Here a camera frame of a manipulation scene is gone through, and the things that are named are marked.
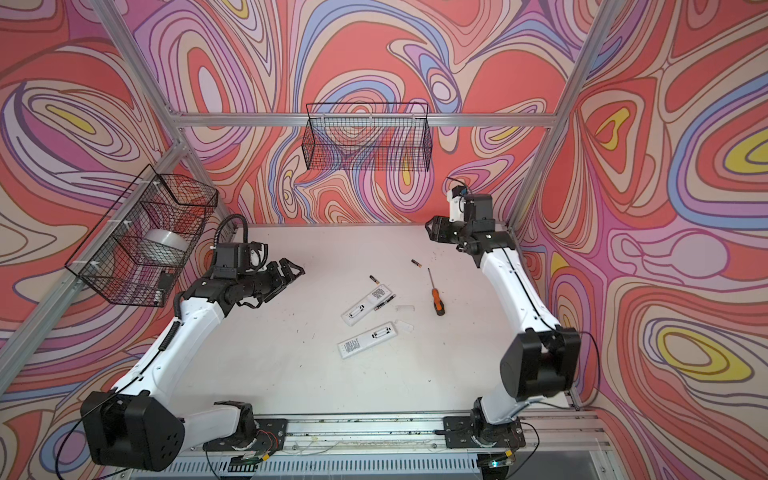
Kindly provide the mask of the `orange handle screwdriver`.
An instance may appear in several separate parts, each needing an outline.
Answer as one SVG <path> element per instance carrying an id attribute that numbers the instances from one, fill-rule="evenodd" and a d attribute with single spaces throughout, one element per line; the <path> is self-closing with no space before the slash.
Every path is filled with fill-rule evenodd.
<path id="1" fill-rule="evenodd" d="M 439 290 L 436 288 L 434 284 L 434 279 L 431 273 L 431 269 L 428 268 L 427 271 L 428 271 L 428 275 L 431 283 L 431 295 L 432 295 L 432 302 L 433 302 L 435 313 L 438 316 L 444 316 L 446 313 L 444 302 L 440 296 Z"/>

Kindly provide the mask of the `long white remote control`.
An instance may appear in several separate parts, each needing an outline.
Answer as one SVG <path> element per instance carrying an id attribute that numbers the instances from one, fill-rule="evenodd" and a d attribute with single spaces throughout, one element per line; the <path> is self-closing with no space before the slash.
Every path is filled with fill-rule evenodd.
<path id="1" fill-rule="evenodd" d="M 352 305 L 343 314 L 340 315 L 343 322 L 348 326 L 354 326 L 361 321 L 371 311 L 385 304 L 394 296 L 394 292 L 384 284 L 377 285 L 361 300 Z"/>

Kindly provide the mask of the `small white remote control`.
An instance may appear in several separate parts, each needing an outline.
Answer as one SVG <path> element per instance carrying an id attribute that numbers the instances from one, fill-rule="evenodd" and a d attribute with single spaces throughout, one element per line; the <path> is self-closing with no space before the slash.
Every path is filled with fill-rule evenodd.
<path id="1" fill-rule="evenodd" d="M 337 345 L 342 359 L 348 359 L 363 351 L 369 350 L 398 336 L 396 327 L 387 322 L 378 327 L 365 331 L 355 337 L 344 340 Z"/>

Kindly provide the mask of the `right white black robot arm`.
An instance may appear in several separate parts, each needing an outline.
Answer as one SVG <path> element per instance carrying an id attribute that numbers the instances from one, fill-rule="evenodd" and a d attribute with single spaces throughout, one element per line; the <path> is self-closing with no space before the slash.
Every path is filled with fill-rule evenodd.
<path id="1" fill-rule="evenodd" d="M 500 361 L 500 383 L 474 408 L 481 424 L 502 425 L 523 410 L 573 386 L 581 336 L 562 326 L 526 275 L 511 234 L 499 230 L 489 194 L 458 186 L 446 194 L 447 216 L 425 224 L 433 242 L 472 257 L 500 300 L 514 338 Z"/>

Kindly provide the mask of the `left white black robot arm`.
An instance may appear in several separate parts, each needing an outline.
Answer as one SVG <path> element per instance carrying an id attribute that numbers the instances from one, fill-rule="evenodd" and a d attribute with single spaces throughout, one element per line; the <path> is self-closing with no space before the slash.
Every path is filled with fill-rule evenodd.
<path id="1" fill-rule="evenodd" d="M 81 425 L 91 460 L 162 471 L 180 452 L 199 445 L 251 448 L 258 436 L 251 404 L 217 401 L 179 415 L 170 399 L 196 352 L 233 308 L 257 309 L 304 273 L 286 258 L 269 260 L 260 242 L 217 246 L 211 267 L 175 297 L 174 317 L 149 350 L 109 391 L 94 391 L 84 400 Z"/>

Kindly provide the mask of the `small black item in basket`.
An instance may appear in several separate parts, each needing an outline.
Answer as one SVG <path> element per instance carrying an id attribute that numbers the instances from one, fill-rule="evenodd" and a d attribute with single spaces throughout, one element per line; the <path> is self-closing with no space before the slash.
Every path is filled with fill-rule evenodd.
<path id="1" fill-rule="evenodd" d="M 158 282 L 157 282 L 157 289 L 161 292 L 168 292 L 172 286 L 175 283 L 175 275 L 172 273 L 168 273 L 166 271 L 161 271 Z"/>

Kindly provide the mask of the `white bowl in basket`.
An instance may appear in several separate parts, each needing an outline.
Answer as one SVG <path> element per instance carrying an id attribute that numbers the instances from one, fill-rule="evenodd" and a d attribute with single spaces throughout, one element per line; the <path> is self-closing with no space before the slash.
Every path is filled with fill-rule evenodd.
<path id="1" fill-rule="evenodd" d="M 144 239 L 178 251 L 186 251 L 189 247 L 188 240 L 175 232 L 165 229 L 149 230 L 144 235 Z"/>

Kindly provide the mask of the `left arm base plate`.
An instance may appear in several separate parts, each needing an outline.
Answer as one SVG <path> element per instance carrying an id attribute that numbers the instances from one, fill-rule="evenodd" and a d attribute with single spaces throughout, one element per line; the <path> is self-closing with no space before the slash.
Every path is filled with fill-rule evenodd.
<path id="1" fill-rule="evenodd" d="M 288 420 L 285 418 L 256 418 L 250 425 L 225 438 L 206 442 L 207 452 L 254 452 L 273 454 L 284 448 Z"/>

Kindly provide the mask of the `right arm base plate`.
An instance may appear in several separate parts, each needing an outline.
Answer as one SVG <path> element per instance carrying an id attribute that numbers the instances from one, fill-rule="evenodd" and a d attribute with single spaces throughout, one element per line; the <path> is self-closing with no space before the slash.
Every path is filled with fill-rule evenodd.
<path id="1" fill-rule="evenodd" d="M 526 446 L 519 420 L 493 425 L 476 415 L 453 415 L 445 416 L 442 422 L 440 432 L 449 449 L 505 448 L 516 451 Z"/>

